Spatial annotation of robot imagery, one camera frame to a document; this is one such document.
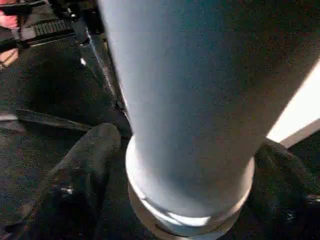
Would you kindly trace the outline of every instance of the person's hand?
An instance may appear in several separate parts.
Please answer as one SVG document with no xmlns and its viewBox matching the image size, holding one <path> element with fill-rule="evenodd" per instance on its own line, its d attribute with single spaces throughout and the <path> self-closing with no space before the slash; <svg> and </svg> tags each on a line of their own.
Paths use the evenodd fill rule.
<svg viewBox="0 0 320 240">
<path fill-rule="evenodd" d="M 14 4 L 16 0 L 0 0 L 1 4 Z M 13 29 L 18 26 L 17 16 L 6 16 L 0 11 L 0 26 L 7 29 Z M 0 53 L 0 69 L 9 66 L 18 58 L 18 49 L 11 49 Z"/>
</svg>

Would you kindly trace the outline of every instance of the foot pedal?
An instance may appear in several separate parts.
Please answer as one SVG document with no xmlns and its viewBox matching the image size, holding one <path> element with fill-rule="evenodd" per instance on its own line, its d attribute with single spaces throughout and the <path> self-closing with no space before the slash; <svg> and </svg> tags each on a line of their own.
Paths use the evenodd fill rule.
<svg viewBox="0 0 320 240">
<path fill-rule="evenodd" d="M 33 24 L 21 30 L 23 41 L 30 46 L 50 43 L 57 40 L 74 37 L 72 24 L 68 20 L 50 19 Z"/>
</svg>

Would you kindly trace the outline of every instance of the pedal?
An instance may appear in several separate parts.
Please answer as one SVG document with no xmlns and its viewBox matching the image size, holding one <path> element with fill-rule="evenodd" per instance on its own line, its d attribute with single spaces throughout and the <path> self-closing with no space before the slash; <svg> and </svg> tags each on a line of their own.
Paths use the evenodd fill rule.
<svg viewBox="0 0 320 240">
<path fill-rule="evenodd" d="M 68 20 L 43 20 L 21 30 L 22 40 L 30 46 L 50 43 L 74 37 L 72 24 Z"/>
</svg>

